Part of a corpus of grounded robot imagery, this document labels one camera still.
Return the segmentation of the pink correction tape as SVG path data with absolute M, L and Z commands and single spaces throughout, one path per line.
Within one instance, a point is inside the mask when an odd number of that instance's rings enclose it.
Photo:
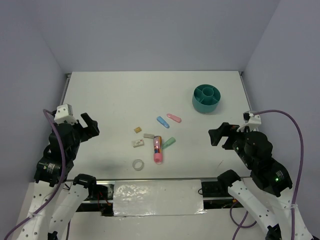
M 177 123 L 181 123 L 181 122 L 182 122 L 182 119 L 181 119 L 180 117 L 178 117 L 178 116 L 176 116 L 176 115 L 173 115 L 173 114 L 171 114 L 171 113 L 168 113 L 166 116 L 167 116 L 169 119 L 171 119 L 171 120 L 173 120 L 173 121 L 175 121 L 175 122 L 177 122 Z

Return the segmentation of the pink capped crayon tube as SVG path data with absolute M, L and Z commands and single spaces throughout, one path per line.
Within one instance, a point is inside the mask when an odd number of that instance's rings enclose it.
M 161 136 L 156 135 L 153 138 L 153 160 L 156 164 L 163 163 L 162 143 L 163 139 Z

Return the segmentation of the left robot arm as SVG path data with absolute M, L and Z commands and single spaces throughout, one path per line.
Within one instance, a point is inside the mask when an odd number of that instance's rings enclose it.
M 76 176 L 62 203 L 57 200 L 64 189 L 68 174 L 74 166 L 80 144 L 100 134 L 97 121 L 87 113 L 80 116 L 87 124 L 83 127 L 72 114 L 61 110 L 44 110 L 52 132 L 49 144 L 36 165 L 34 192 L 28 215 L 17 226 L 19 240 L 60 240 L 69 232 L 71 219 L 81 203 L 97 196 L 97 179 L 87 174 Z

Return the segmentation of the grey white eraser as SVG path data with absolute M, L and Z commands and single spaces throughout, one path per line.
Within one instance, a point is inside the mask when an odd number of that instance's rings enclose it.
M 153 139 L 155 136 L 153 134 L 150 134 L 150 133 L 144 133 L 143 137 L 144 138 L 148 138 L 148 139 Z

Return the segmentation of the green correction tape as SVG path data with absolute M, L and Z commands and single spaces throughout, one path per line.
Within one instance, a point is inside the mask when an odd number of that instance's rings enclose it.
M 164 149 L 170 147 L 175 142 L 176 142 L 176 139 L 174 137 L 169 138 L 166 142 L 163 143 L 162 149 L 164 150 Z

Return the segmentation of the clear tape roll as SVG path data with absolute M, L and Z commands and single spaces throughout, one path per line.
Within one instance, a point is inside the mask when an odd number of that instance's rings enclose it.
M 141 159 L 135 159 L 132 162 L 132 167 L 135 171 L 141 171 L 145 166 L 145 163 Z

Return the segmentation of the yellow eraser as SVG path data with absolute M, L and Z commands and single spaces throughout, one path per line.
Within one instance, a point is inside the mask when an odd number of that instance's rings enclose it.
M 137 128 L 134 129 L 134 131 L 135 131 L 135 133 L 139 133 L 139 132 L 142 131 L 142 129 L 140 127 L 137 127 Z

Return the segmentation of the blue correction tape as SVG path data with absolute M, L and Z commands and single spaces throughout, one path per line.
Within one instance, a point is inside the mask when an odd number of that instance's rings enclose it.
M 156 118 L 156 120 L 161 124 L 163 125 L 165 128 L 169 129 L 170 128 L 170 125 L 161 117 L 161 116 L 158 116 Z

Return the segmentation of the teal round divided organizer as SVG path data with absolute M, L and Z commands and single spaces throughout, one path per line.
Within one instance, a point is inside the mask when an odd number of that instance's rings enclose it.
M 209 84 L 197 86 L 192 95 L 192 105 L 194 109 L 202 114 L 212 113 L 221 100 L 220 91 Z

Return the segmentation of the silver taped panel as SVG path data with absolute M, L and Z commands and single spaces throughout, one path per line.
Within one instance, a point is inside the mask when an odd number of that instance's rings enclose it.
M 204 214 L 201 181 L 117 181 L 113 214 L 118 217 L 187 216 Z

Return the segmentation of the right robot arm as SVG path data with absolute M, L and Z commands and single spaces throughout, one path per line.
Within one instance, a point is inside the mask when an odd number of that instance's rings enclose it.
M 287 169 L 272 157 L 273 145 L 259 131 L 238 131 L 238 125 L 227 122 L 208 134 L 212 146 L 221 138 L 226 142 L 223 149 L 233 150 L 250 170 L 256 187 L 264 192 L 271 209 L 265 207 L 241 180 L 234 170 L 218 176 L 217 190 L 223 196 L 231 195 L 254 218 L 267 240 L 314 240 L 306 227 L 300 211 L 293 202 L 293 182 Z

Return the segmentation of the white staples box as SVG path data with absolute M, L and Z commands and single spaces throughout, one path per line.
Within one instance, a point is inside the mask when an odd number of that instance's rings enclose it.
M 142 146 L 144 146 L 144 145 L 145 145 L 145 143 L 144 143 L 144 140 L 143 140 L 143 139 L 133 140 L 133 141 L 131 142 L 131 144 L 132 144 L 132 146 L 133 146 L 134 148 L 142 147 Z

